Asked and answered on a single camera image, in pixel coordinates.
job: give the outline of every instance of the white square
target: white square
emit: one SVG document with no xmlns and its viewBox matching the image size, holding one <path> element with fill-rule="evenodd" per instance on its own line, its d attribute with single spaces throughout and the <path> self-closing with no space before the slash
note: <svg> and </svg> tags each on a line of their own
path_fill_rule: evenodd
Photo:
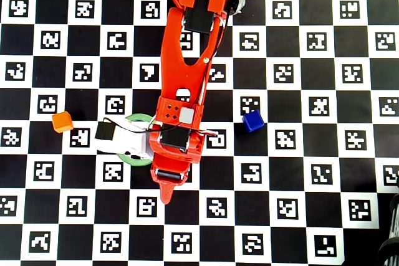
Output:
<svg viewBox="0 0 399 266">
<path fill-rule="evenodd" d="M 132 114 L 133 93 L 130 88 L 100 88 L 98 120 L 105 117 L 125 118 Z"/>
<path fill-rule="evenodd" d="M 31 89 L 31 121 L 52 121 L 52 115 L 65 110 L 64 88 Z"/>
<path fill-rule="evenodd" d="M 206 136 L 203 156 L 234 156 L 234 123 L 202 122 L 201 130 L 217 131 L 217 136 Z"/>
<path fill-rule="evenodd" d="M 36 234 L 32 248 L 43 249 L 47 252 L 29 252 L 31 232 Z M 58 224 L 24 224 L 22 226 L 21 260 L 26 261 L 55 261 L 58 249 Z"/>
<path fill-rule="evenodd" d="M 332 18 L 336 26 L 367 26 L 367 0 L 332 0 Z"/>
<path fill-rule="evenodd" d="M 305 192 L 270 191 L 269 205 L 271 227 L 306 227 Z"/>
<path fill-rule="evenodd" d="M 337 96 L 335 90 L 302 90 L 302 122 L 310 124 L 337 123 Z M 309 108 L 310 97 L 317 100 Z"/>
<path fill-rule="evenodd" d="M 165 262 L 199 262 L 199 231 L 200 227 L 194 225 L 167 224 L 163 226 L 163 260 Z"/>
<path fill-rule="evenodd" d="M 299 26 L 299 0 L 266 0 L 266 24 Z"/>
<path fill-rule="evenodd" d="M 190 170 L 191 172 L 191 180 L 192 182 L 185 182 L 183 185 L 176 186 L 175 190 L 200 190 L 199 185 L 200 185 L 200 163 L 192 163 L 190 165 Z"/>
<path fill-rule="evenodd" d="M 236 262 L 271 263 L 272 245 L 270 227 L 236 226 L 234 227 L 234 239 Z M 256 250 L 263 250 L 263 254 L 251 255 L 251 252 L 256 252 Z"/>
<path fill-rule="evenodd" d="M 67 56 L 65 70 L 66 88 L 99 88 L 100 57 Z"/>
<path fill-rule="evenodd" d="M 168 0 L 134 0 L 134 6 L 134 25 L 166 26 Z"/>
<path fill-rule="evenodd" d="M 97 125 L 97 121 L 74 121 L 73 136 L 76 136 L 76 138 L 72 141 L 70 140 L 71 131 L 66 131 L 62 134 L 62 154 L 96 155 L 97 149 L 94 146 L 94 136 L 97 131 Z"/>
<path fill-rule="evenodd" d="M 235 224 L 233 190 L 200 190 L 199 193 L 201 226 L 233 226 Z"/>
<path fill-rule="evenodd" d="M 163 225 L 165 205 L 158 189 L 131 189 L 129 224 Z"/>
<path fill-rule="evenodd" d="M 313 41 L 309 43 L 309 47 L 313 50 L 308 49 L 308 38 Z M 335 56 L 333 26 L 300 26 L 299 40 L 300 57 L 304 59 L 324 59 Z"/>
<path fill-rule="evenodd" d="M 372 90 L 371 92 L 373 124 L 399 124 L 399 91 Z"/>
<path fill-rule="evenodd" d="M 60 189 L 62 155 L 29 154 L 26 162 L 26 189 Z"/>
<path fill-rule="evenodd" d="M 375 158 L 375 179 L 378 193 L 397 193 L 399 158 Z"/>
<path fill-rule="evenodd" d="M 399 58 L 399 25 L 370 25 L 368 29 L 368 56 L 376 59 Z M 385 43 L 380 44 L 377 38 Z M 393 39 L 395 50 L 386 50 Z"/>
<path fill-rule="evenodd" d="M 68 25 L 35 24 L 33 39 L 34 56 L 67 56 L 67 51 Z"/>
<path fill-rule="evenodd" d="M 162 89 L 161 57 L 133 58 L 133 89 Z"/>
<path fill-rule="evenodd" d="M 16 202 L 13 197 L 8 199 L 7 196 L 16 196 Z M 0 189 L 0 207 L 4 209 L 2 212 L 0 212 L 1 224 L 23 224 L 25 208 L 25 189 Z"/>
<path fill-rule="evenodd" d="M 340 192 L 338 157 L 304 157 L 304 183 L 308 192 Z"/>
<path fill-rule="evenodd" d="M 20 128 L 21 136 L 19 136 L 19 129 L 17 131 L 14 131 L 7 128 Z M 4 138 L 5 136 L 15 138 L 15 145 L 14 143 L 10 143 L 11 140 L 8 137 Z M 8 146 L 0 145 L 0 154 L 27 154 L 29 145 L 29 121 L 0 120 L 0 138 L 7 140 L 9 143 Z"/>
<path fill-rule="evenodd" d="M 93 261 L 128 260 L 129 225 L 95 224 L 93 233 Z"/>
<path fill-rule="evenodd" d="M 317 249 L 315 247 L 315 235 L 326 236 L 323 239 L 324 248 Z M 335 246 L 329 246 L 329 236 L 335 239 Z M 312 264 L 320 265 L 341 265 L 345 260 L 344 254 L 344 230 L 333 227 L 307 227 L 306 228 L 306 243 L 307 243 L 307 261 Z"/>
<path fill-rule="evenodd" d="M 368 57 L 336 57 L 336 90 L 371 90 Z"/>
<path fill-rule="evenodd" d="M 361 132 L 361 135 L 358 137 L 353 133 L 357 131 Z M 362 138 L 363 131 L 366 132 L 366 144 L 367 149 L 362 150 L 362 146 L 364 141 L 360 140 Z M 374 130 L 373 124 L 353 124 L 353 123 L 339 123 L 337 124 L 337 133 L 338 133 L 338 154 L 341 158 L 374 158 Z M 348 145 L 351 147 L 350 150 L 347 150 L 346 142 L 347 138 L 350 138 Z"/>
<path fill-rule="evenodd" d="M 349 209 L 350 201 L 366 201 L 367 208 L 370 213 L 367 215 L 371 216 L 371 220 L 353 220 L 353 215 L 358 214 L 358 208 L 356 205 Z M 376 193 L 365 193 L 365 192 L 342 192 L 341 193 L 341 211 L 342 211 L 342 227 L 344 229 L 379 229 L 380 225 L 378 222 L 378 199 Z"/>
<path fill-rule="evenodd" d="M 300 57 L 268 57 L 266 59 L 267 89 L 301 90 L 300 68 Z"/>
<path fill-rule="evenodd" d="M 266 156 L 234 156 L 234 190 L 268 191 L 269 159 Z"/>
<path fill-rule="evenodd" d="M 304 155 L 302 123 L 268 123 L 267 148 L 269 157 L 302 157 Z"/>
<path fill-rule="evenodd" d="M 59 224 L 94 224 L 95 189 L 60 190 Z"/>
<path fill-rule="evenodd" d="M 101 154 L 95 159 L 95 188 L 121 190 L 130 189 L 132 167 L 118 155 Z"/>
<path fill-rule="evenodd" d="M 267 123 L 267 90 L 233 90 L 233 122 L 242 123 L 244 114 L 255 110 L 250 109 L 252 105 L 260 107 L 263 122 Z"/>
<path fill-rule="evenodd" d="M 100 56 L 132 57 L 133 41 L 133 25 L 101 25 Z"/>
<path fill-rule="evenodd" d="M 3 24 L 35 24 L 36 0 L 2 0 Z"/>
<path fill-rule="evenodd" d="M 266 26 L 233 26 L 234 58 L 266 58 Z"/>
<path fill-rule="evenodd" d="M 233 89 L 233 58 L 213 57 L 207 90 Z"/>
<path fill-rule="evenodd" d="M 101 25 L 101 13 L 102 0 L 69 0 L 68 25 Z"/>
<path fill-rule="evenodd" d="M 0 55 L 0 86 L 4 88 L 31 88 L 33 56 Z"/>
</svg>

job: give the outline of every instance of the orange cube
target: orange cube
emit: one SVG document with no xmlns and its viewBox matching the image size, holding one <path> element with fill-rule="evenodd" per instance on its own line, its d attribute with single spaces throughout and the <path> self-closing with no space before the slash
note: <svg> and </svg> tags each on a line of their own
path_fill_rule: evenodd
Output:
<svg viewBox="0 0 399 266">
<path fill-rule="evenodd" d="M 65 131 L 72 130 L 74 125 L 68 112 L 56 113 L 52 116 L 52 126 L 55 132 L 62 133 Z"/>
</svg>

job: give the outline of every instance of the blue cube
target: blue cube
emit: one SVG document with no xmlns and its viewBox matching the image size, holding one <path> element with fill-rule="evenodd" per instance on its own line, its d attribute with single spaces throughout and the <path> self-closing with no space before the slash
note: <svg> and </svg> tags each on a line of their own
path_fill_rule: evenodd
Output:
<svg viewBox="0 0 399 266">
<path fill-rule="evenodd" d="M 252 131 L 262 128 L 264 126 L 261 112 L 258 109 L 244 115 L 243 122 L 244 122 L 245 129 L 248 132 L 252 132 Z"/>
</svg>

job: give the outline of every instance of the black and white pattern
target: black and white pattern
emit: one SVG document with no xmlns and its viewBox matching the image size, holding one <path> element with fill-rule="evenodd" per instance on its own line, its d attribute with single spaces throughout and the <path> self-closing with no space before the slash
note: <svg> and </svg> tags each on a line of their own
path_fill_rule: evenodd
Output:
<svg viewBox="0 0 399 266">
<path fill-rule="evenodd" d="M 172 3 L 1 0 L 0 265 L 372 260 L 380 244 L 364 261 L 353 240 L 377 240 L 398 191 L 398 0 L 246 0 L 209 74 L 216 135 L 165 206 L 148 167 L 94 136 L 155 114 Z M 206 42 L 183 28 L 188 65 Z M 62 111 L 75 129 L 58 134 Z"/>
</svg>

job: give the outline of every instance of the green ring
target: green ring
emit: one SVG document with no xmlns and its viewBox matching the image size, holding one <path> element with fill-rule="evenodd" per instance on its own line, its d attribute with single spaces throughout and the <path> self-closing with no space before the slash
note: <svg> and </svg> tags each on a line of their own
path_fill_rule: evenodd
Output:
<svg viewBox="0 0 399 266">
<path fill-rule="evenodd" d="M 134 113 L 126 117 L 128 121 L 146 121 L 151 122 L 152 117 L 150 115 L 145 115 L 144 113 Z M 133 159 L 125 154 L 117 154 L 118 157 L 125 163 L 131 166 L 146 166 L 152 163 L 151 159 Z"/>
</svg>

